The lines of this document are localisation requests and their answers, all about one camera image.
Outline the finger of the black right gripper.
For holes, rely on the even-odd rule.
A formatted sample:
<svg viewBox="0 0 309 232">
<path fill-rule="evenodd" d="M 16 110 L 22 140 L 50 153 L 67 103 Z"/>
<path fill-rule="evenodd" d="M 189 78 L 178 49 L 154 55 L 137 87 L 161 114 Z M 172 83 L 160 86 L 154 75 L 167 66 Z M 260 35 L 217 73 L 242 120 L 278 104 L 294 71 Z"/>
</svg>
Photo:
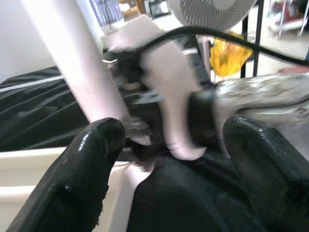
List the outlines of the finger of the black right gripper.
<svg viewBox="0 0 309 232">
<path fill-rule="evenodd" d="M 162 167 L 162 140 L 153 140 L 150 145 L 141 145 L 127 139 L 125 145 L 129 148 L 134 162 L 142 169 L 159 169 Z"/>
</svg>

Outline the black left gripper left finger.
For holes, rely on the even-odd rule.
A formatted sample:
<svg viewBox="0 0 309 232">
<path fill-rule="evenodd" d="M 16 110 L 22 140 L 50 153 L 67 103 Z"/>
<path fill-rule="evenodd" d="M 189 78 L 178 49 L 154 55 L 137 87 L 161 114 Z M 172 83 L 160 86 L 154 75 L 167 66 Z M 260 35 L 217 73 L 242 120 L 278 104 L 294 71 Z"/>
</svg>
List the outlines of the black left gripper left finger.
<svg viewBox="0 0 309 232">
<path fill-rule="evenodd" d="M 92 232 L 124 142 L 119 120 L 90 123 L 47 169 L 6 232 Z"/>
</svg>

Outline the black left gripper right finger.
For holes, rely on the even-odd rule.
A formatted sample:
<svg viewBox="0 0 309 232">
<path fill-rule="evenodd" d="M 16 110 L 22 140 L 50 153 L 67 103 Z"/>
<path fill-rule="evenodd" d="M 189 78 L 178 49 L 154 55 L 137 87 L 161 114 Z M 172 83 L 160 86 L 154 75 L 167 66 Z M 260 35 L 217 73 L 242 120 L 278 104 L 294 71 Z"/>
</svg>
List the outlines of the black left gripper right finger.
<svg viewBox="0 0 309 232">
<path fill-rule="evenodd" d="M 230 116 L 224 145 L 269 232 L 309 232 L 309 161 L 273 126 Z"/>
</svg>

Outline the cream plastic table top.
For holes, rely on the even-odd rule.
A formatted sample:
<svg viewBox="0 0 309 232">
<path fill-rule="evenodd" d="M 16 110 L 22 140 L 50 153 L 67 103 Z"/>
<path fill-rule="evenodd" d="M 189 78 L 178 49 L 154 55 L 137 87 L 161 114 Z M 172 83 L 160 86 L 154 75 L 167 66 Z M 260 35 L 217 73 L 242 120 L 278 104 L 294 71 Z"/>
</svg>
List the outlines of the cream plastic table top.
<svg viewBox="0 0 309 232">
<path fill-rule="evenodd" d="M 0 232 L 5 232 L 64 147 L 0 152 Z M 126 232 L 134 192 L 153 171 L 117 161 L 109 177 L 103 210 L 93 232 Z"/>
</svg>

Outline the white plastic table leg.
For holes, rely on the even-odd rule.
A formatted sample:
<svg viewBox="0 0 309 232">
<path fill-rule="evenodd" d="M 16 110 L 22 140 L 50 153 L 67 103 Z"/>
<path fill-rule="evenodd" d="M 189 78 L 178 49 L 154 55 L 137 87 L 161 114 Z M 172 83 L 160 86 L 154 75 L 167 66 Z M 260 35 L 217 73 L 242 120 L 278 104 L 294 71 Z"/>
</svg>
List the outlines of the white plastic table leg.
<svg viewBox="0 0 309 232">
<path fill-rule="evenodd" d="M 36 31 L 89 122 L 129 113 L 77 0 L 22 0 Z"/>
</svg>

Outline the black table cloth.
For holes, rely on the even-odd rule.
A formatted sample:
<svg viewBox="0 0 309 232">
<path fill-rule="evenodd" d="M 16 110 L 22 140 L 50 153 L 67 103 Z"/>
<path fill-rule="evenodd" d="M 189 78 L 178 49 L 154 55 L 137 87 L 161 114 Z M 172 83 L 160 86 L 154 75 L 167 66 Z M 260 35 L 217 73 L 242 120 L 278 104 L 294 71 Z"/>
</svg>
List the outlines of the black table cloth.
<svg viewBox="0 0 309 232">
<path fill-rule="evenodd" d="M 88 121 L 56 67 L 0 81 L 0 152 L 68 146 Z M 160 149 L 135 190 L 126 232 L 265 232 L 229 160 Z"/>
</svg>

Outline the yellow plastic bag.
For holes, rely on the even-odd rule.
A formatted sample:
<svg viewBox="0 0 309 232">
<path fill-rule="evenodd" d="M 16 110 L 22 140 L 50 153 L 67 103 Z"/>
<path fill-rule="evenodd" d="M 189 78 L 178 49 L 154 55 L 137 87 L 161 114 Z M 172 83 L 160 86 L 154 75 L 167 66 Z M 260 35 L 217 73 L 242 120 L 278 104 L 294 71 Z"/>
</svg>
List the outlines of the yellow plastic bag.
<svg viewBox="0 0 309 232">
<path fill-rule="evenodd" d="M 210 48 L 210 65 L 216 75 L 226 77 L 241 71 L 253 50 L 218 38 Z"/>
</svg>

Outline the white standing fan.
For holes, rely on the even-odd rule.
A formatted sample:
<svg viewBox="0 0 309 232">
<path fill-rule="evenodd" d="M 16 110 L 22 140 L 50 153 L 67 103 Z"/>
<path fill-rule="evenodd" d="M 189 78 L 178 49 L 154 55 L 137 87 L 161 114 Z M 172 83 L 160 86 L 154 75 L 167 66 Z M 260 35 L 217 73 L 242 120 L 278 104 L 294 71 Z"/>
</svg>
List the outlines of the white standing fan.
<svg viewBox="0 0 309 232">
<path fill-rule="evenodd" d="M 257 0 L 167 0 L 184 26 L 226 31 L 243 20 Z"/>
</svg>

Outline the black metal stand leg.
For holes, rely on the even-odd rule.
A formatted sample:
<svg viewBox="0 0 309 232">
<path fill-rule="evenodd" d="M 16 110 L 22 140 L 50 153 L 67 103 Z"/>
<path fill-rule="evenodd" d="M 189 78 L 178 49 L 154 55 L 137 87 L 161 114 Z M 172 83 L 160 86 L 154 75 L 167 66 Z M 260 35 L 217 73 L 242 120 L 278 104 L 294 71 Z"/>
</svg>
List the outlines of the black metal stand leg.
<svg viewBox="0 0 309 232">
<path fill-rule="evenodd" d="M 264 11 L 264 0 L 257 0 L 255 3 L 255 6 L 258 7 L 255 45 L 260 45 L 261 27 L 262 27 L 263 11 Z M 247 35 L 248 35 L 248 23 L 249 23 L 249 15 L 247 15 L 242 21 L 242 35 L 244 35 L 245 39 L 247 38 Z M 257 71 L 258 71 L 259 52 L 254 52 L 253 61 L 254 61 L 253 77 L 256 77 Z"/>
</svg>

